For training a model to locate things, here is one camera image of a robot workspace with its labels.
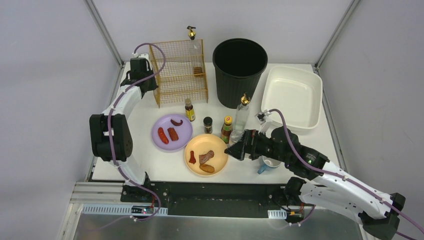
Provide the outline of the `clear oil dispenser bottle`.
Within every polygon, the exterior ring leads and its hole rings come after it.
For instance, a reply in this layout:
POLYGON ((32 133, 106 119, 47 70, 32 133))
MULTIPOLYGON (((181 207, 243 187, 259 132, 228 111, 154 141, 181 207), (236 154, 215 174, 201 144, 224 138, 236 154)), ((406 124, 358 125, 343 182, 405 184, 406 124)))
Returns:
POLYGON ((240 104, 236 108, 235 122, 233 125, 234 131, 242 132, 245 129, 250 114, 250 102, 251 98, 244 93, 240 99, 240 104))

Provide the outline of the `gold wire basket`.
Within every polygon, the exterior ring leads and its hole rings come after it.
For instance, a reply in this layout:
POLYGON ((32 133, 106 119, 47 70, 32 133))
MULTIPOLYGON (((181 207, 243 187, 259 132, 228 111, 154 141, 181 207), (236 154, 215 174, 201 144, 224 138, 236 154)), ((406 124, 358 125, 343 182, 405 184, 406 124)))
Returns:
POLYGON ((208 80, 204 60, 204 46, 200 42, 203 76, 195 77, 189 55, 190 40, 178 40, 155 43, 149 47, 149 57, 155 72, 160 71, 155 80, 158 88, 153 95, 158 107, 183 103, 189 98, 193 102, 209 101, 208 80))

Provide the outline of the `brown oil dispenser bottle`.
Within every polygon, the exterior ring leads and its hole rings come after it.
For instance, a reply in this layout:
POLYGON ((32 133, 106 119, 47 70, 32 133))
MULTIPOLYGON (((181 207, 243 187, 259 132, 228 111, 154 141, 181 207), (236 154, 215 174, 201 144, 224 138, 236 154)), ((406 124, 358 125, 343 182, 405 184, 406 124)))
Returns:
POLYGON ((190 56, 190 61, 192 65, 193 75, 196 78, 200 78, 203 76, 203 65, 202 65, 202 50, 201 44, 198 40, 196 40, 196 27, 195 26, 187 26, 188 37, 190 39, 188 43, 188 51, 190 56))

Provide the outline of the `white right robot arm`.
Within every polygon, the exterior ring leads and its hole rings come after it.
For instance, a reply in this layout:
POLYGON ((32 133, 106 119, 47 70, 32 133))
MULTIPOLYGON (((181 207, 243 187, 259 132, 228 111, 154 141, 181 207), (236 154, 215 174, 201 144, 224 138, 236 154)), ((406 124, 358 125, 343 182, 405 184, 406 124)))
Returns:
POLYGON ((290 205, 311 204, 329 209, 362 225, 370 235, 391 240, 397 233, 399 212, 405 197, 384 193, 366 186, 331 162, 319 151, 301 145, 296 134, 285 134, 283 127, 274 129, 270 137, 257 130, 245 130, 241 139, 224 152, 243 161, 245 155, 256 160, 266 158, 282 162, 294 173, 283 194, 290 205))

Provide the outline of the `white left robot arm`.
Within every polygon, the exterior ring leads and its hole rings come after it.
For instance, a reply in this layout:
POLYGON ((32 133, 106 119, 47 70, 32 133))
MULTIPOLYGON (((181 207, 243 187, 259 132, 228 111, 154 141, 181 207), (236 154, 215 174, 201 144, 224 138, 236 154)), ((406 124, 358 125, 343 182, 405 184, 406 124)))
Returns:
POLYGON ((147 173, 133 156, 133 139, 127 118, 146 92, 156 87, 154 70, 147 53, 135 55, 119 84, 112 103, 89 118, 91 148, 94 156, 112 165, 128 186, 143 186, 147 173))

